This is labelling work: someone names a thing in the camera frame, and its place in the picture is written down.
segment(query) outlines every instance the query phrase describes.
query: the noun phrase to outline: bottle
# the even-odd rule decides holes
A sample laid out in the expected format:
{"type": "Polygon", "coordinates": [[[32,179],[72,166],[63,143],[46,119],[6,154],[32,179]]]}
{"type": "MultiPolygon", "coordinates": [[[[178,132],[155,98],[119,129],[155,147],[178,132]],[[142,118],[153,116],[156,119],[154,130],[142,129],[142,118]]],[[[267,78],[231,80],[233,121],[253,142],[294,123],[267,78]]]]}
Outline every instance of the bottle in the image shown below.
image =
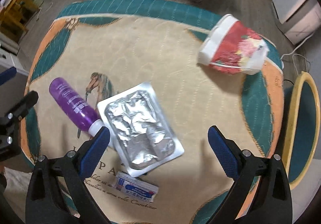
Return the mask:
{"type": "Polygon", "coordinates": [[[49,92],[64,113],[81,130],[95,136],[104,123],[97,112],[65,81],[58,77],[54,79],[49,92]]]}

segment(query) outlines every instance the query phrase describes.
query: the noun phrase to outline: table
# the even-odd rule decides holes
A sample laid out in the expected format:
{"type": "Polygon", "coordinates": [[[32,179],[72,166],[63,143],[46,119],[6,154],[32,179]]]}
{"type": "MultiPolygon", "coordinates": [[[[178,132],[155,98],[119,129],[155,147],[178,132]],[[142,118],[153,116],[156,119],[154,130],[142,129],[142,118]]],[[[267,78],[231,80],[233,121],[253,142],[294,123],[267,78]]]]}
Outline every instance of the table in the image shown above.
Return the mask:
{"type": "MultiPolygon", "coordinates": [[[[91,0],[67,6],[40,44],[26,92],[39,101],[21,122],[21,146],[33,164],[78,149],[89,139],[48,92],[64,77],[92,106],[114,94],[151,81],[159,103],[185,153],[142,176],[159,186],[153,204],[126,197],[108,184],[121,170],[108,148],[93,176],[85,180],[102,211],[116,223],[206,223],[232,185],[207,142],[217,125],[226,138],[257,156],[275,151],[283,115],[283,74],[275,46],[263,70],[253,76],[226,75],[196,64],[197,54],[221,16],[165,0],[91,0]]],[[[241,213],[252,200],[253,186],[241,213]]]]}

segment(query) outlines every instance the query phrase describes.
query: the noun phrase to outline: metal screw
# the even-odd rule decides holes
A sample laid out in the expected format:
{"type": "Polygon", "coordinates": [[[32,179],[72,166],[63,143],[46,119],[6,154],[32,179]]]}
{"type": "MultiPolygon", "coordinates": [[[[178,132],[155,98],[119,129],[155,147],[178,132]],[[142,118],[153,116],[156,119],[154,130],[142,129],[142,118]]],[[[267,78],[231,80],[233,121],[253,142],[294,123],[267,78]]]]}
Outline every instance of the metal screw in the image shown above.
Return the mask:
{"type": "Polygon", "coordinates": [[[72,158],[73,156],[75,156],[76,155],[76,152],[75,151],[68,151],[68,153],[67,153],[67,156],[69,157],[69,158],[72,158]]]}
{"type": "Polygon", "coordinates": [[[8,143],[8,144],[12,144],[12,142],[13,142],[13,139],[9,136],[9,137],[7,138],[7,143],[8,143]]]}
{"type": "Polygon", "coordinates": [[[245,157],[249,157],[252,154],[249,150],[243,150],[242,153],[245,157]]]}
{"type": "Polygon", "coordinates": [[[278,154],[274,154],[273,155],[274,159],[276,159],[277,161],[279,161],[281,159],[281,156],[278,154]]]}
{"type": "Polygon", "coordinates": [[[44,161],[45,160],[45,156],[44,155],[40,155],[39,158],[38,158],[38,161],[44,161]]]}

